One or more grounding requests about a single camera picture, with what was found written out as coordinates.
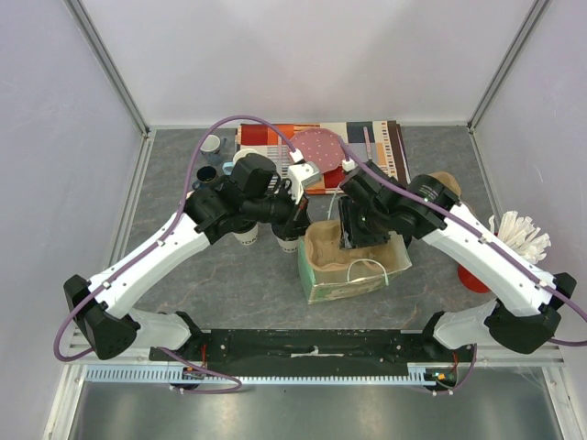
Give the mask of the white paper cup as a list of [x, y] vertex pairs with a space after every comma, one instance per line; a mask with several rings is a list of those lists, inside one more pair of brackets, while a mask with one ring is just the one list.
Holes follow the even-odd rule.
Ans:
[[275, 235], [280, 249], [285, 253], [294, 253], [299, 248], [300, 236], [293, 233]]
[[247, 230], [234, 232], [234, 238], [243, 246], [250, 246], [255, 243], [258, 239], [259, 234], [259, 227], [258, 224], [255, 223], [253, 226], [249, 227]]

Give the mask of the green paper gift bag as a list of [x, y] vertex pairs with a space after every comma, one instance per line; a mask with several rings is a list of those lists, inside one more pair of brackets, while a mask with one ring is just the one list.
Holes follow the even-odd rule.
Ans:
[[388, 272], [382, 264], [367, 258], [352, 261], [343, 270], [313, 269], [305, 256], [304, 237], [299, 243], [297, 263], [300, 281], [309, 304], [374, 292], [389, 285], [394, 278], [405, 272], [405, 270]]

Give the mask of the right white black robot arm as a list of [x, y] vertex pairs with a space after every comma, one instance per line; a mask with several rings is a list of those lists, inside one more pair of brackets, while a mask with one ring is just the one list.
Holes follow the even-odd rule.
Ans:
[[340, 245], [376, 246], [391, 233], [421, 240], [454, 259], [494, 294], [494, 300], [478, 307], [435, 313], [419, 340], [426, 358], [438, 361], [460, 347], [491, 343], [531, 354], [552, 341], [559, 308], [576, 281], [516, 254], [460, 200], [453, 182], [447, 173], [421, 174], [402, 186], [372, 161], [359, 164], [340, 184]]

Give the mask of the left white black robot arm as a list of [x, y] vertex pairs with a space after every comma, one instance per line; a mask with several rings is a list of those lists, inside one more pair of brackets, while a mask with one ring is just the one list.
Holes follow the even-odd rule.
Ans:
[[186, 313], [145, 313], [135, 303], [159, 280], [188, 258], [225, 235], [240, 241], [269, 224], [283, 250], [294, 252], [309, 227], [305, 185], [318, 177], [310, 162], [276, 176], [275, 164], [250, 152], [228, 176], [189, 192], [178, 211], [148, 240], [111, 268], [86, 280], [73, 275], [63, 289], [72, 319], [100, 359], [119, 356], [130, 347], [169, 348], [181, 360], [201, 350], [198, 328]]

